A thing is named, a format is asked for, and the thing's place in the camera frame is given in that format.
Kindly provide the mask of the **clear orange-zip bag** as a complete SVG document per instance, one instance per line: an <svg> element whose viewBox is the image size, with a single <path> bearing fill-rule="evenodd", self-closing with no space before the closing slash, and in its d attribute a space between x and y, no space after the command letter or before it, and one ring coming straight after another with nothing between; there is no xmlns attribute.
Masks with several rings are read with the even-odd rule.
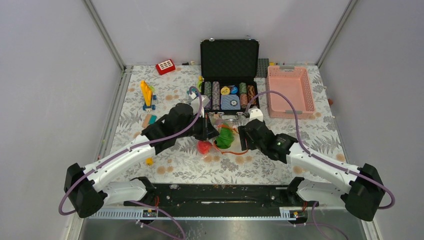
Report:
<svg viewBox="0 0 424 240"><path fill-rule="evenodd" d="M236 146L236 137L239 137L240 133L236 129L236 125L229 119L215 119L212 126L218 131L218 136L212 140L198 141L196 144L196 150L201 155L208 154L212 148L217 150L220 154L241 156L248 152L248 150L233 151L232 147Z"/></svg>

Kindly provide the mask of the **green white bok choy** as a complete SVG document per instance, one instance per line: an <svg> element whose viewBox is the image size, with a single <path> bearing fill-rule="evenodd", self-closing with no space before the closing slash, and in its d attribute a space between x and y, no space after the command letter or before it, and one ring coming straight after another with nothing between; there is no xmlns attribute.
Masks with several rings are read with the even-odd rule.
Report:
<svg viewBox="0 0 424 240"><path fill-rule="evenodd" d="M234 131L230 127L222 127L214 144L219 149L228 149L235 140Z"/></svg>

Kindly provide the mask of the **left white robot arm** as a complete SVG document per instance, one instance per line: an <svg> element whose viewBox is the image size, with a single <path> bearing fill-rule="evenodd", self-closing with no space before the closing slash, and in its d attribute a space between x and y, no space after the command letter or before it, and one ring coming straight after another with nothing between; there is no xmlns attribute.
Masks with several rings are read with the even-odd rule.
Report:
<svg viewBox="0 0 424 240"><path fill-rule="evenodd" d="M115 182L114 179L138 162L173 147L177 139L194 137L205 141L216 137L218 131L204 114L209 101L206 95L198 94L191 104L178 103L116 152L86 166L78 163L69 166L59 213L63 216L76 213L87 218L108 204L126 201L139 201L144 206L152 204L155 192L145 181Z"/></svg>

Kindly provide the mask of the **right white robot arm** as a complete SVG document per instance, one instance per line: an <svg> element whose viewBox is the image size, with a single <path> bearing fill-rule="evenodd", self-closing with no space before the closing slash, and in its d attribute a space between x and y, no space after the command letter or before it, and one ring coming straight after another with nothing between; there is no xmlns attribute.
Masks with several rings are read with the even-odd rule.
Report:
<svg viewBox="0 0 424 240"><path fill-rule="evenodd" d="M374 166L343 163L310 149L288 134L275 134L257 108L251 110L249 121L237 130L243 150L259 150L270 160L301 167L325 180L293 179L286 193L291 205L299 206L307 201L344 206L350 214L367 222L381 208L388 190Z"/></svg>

